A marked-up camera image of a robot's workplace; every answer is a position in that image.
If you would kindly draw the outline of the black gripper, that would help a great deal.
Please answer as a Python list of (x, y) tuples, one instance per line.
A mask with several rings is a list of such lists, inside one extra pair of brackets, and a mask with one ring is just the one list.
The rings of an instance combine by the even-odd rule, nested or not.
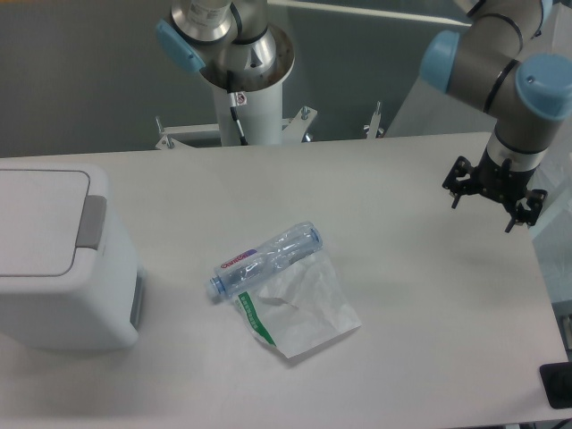
[(503, 204), (510, 216), (505, 232), (511, 232), (516, 225), (535, 226), (548, 197), (544, 189), (527, 189), (533, 174), (534, 170), (513, 171), (510, 159), (496, 164), (484, 151), (476, 168), (460, 156), (450, 168), (442, 187), (453, 198), (452, 209), (457, 208), (463, 196), (479, 193)]

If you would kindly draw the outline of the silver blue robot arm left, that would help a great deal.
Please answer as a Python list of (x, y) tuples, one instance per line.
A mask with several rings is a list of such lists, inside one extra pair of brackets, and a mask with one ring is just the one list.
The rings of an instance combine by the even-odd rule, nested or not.
[[(460, 157), (444, 188), (455, 199), (477, 194), (500, 203), (511, 225), (537, 222), (547, 194), (528, 184), (567, 113), (567, 100), (552, 82), (557, 59), (517, 59), (550, 13), (548, 1), (477, 1), (467, 11), (469, 30), (440, 32), (420, 64), (425, 82), (496, 121), (480, 162)], [(263, 120), (247, 120), (241, 108), (247, 94), (278, 80), (285, 53), (271, 30), (266, 2), (176, 1), (157, 23), (156, 36), (181, 69), (200, 73), (223, 92), (223, 144), (257, 143)]]

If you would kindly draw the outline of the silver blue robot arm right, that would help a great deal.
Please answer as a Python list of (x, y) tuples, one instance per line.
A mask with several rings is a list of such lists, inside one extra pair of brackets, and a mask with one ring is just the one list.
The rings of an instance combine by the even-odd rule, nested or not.
[(445, 30), (426, 48), (419, 76), (433, 88), (495, 119), (478, 164), (459, 157), (443, 182), (454, 199), (481, 195), (511, 213), (541, 208), (546, 191), (528, 183), (571, 115), (571, 62), (534, 54), (550, 1), (479, 1), (463, 34)]

